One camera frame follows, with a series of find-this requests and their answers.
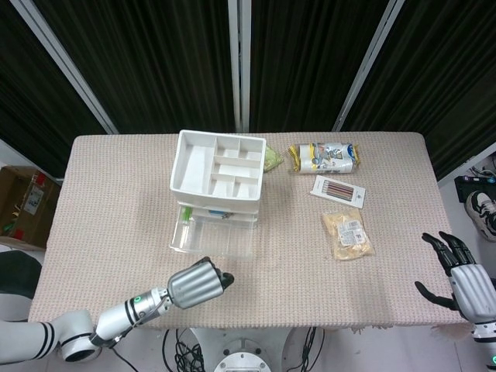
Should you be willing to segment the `brown cardboard box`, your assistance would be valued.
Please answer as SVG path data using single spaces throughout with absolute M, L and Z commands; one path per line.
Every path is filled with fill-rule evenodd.
M 45 250 L 60 190 L 34 167 L 1 167 L 0 243 Z

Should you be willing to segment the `black rounded object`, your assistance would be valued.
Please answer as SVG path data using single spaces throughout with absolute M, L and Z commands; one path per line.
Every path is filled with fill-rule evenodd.
M 0 253 L 0 294 L 20 295 L 32 300 L 42 264 L 21 250 Z

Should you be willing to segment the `white coloured pencil box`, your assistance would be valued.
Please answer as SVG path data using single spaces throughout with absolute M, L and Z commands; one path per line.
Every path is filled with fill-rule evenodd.
M 318 175 L 310 194 L 354 208 L 363 208 L 366 189 Z

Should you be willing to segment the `grey round robot base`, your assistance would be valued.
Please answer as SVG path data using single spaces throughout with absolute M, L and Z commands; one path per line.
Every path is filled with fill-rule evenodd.
M 291 328 L 192 328 L 205 372 L 282 372 Z

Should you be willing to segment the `white plastic drawer cabinet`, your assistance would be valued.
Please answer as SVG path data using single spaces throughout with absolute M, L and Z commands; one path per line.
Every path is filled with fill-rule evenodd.
M 256 215 L 266 149 L 264 138 L 184 129 L 177 140 L 170 190 L 181 205 Z

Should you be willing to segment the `yellow-green cloth item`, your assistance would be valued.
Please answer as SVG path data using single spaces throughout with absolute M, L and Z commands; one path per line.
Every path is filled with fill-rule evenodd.
M 266 150 L 265 150 L 263 172 L 267 173 L 267 172 L 273 170 L 275 167 L 278 167 L 279 165 L 281 165 L 283 163 L 283 161 L 284 161 L 284 158 L 281 156 L 281 154 L 278 153 L 276 150 L 274 150 L 269 145 L 267 145 Z

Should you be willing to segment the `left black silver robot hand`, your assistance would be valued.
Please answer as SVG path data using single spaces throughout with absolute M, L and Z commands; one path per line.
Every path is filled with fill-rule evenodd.
M 219 297 L 234 280 L 231 273 L 221 271 L 209 257 L 203 257 L 172 275 L 167 293 L 176 307 L 188 309 Z

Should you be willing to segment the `beige woven tablecloth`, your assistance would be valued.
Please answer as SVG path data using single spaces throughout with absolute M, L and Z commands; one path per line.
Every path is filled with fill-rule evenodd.
M 451 289 L 423 233 L 449 231 L 425 140 L 418 133 L 268 133 L 292 143 L 351 142 L 360 166 L 344 181 L 365 188 L 361 212 L 372 257 L 338 261 L 322 224 L 342 206 L 310 191 L 312 175 L 284 163 L 263 177 L 259 222 L 241 247 L 246 260 L 215 259 L 234 275 L 219 298 L 173 309 L 157 328 L 417 326 L 460 322 L 415 288 Z M 170 190 L 177 136 L 80 136 L 72 146 L 29 319 L 107 308 L 155 287 L 196 261 L 170 244 L 178 206 Z

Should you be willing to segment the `white black sneaker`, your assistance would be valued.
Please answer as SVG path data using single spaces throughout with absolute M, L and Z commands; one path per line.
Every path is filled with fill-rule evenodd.
M 465 209 L 480 234 L 496 243 L 496 202 L 482 191 L 474 191 L 467 197 Z

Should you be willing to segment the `white metal frame post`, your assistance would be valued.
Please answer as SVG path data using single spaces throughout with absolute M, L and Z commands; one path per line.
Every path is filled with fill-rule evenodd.
M 109 114 L 33 0 L 9 1 L 103 130 L 109 135 L 119 134 Z
M 380 22 L 375 29 L 373 37 L 356 72 L 355 78 L 353 79 L 346 98 L 341 106 L 341 109 L 339 110 L 336 121 L 333 124 L 333 132 L 339 132 L 343 128 L 346 118 L 348 117 L 353 104 L 361 92 L 362 87 L 375 64 L 375 61 L 393 25 L 395 24 L 400 11 L 402 10 L 404 3 L 405 0 L 388 0 Z
M 250 131 L 252 0 L 227 0 L 236 131 Z

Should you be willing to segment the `white yellow blue roll package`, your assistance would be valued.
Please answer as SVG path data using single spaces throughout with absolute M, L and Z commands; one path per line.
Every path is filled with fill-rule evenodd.
M 360 163 L 352 143 L 297 143 L 288 153 L 298 174 L 351 174 Z

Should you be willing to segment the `clear bag of beige snack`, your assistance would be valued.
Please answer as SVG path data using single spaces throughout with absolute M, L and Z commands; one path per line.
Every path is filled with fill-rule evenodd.
M 356 260 L 376 254 L 358 208 L 323 213 L 322 222 L 330 235 L 335 260 Z

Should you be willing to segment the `black electronic box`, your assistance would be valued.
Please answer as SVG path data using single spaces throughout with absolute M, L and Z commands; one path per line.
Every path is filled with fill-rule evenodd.
M 454 179 L 454 184 L 460 203 L 464 203 L 468 196 L 475 191 L 483 192 L 488 195 L 491 200 L 496 200 L 495 177 L 459 176 Z

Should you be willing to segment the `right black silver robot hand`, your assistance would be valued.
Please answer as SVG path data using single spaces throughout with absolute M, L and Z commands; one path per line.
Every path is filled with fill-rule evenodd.
M 496 322 L 496 287 L 484 267 L 459 238 L 441 232 L 436 237 L 424 232 L 422 240 L 434 249 L 452 289 L 450 298 L 433 294 L 426 286 L 415 287 L 427 301 L 460 313 L 474 325 Z

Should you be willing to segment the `black pleated curtain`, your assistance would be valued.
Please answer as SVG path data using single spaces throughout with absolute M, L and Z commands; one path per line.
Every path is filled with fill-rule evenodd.
M 496 142 L 496 0 L 405 0 L 344 131 L 416 132 L 436 178 Z
M 250 131 L 330 131 L 387 5 L 252 0 Z
M 0 140 L 55 178 L 104 129 L 9 0 L 0 0 Z
M 236 129 L 227 0 L 34 0 L 120 133 Z

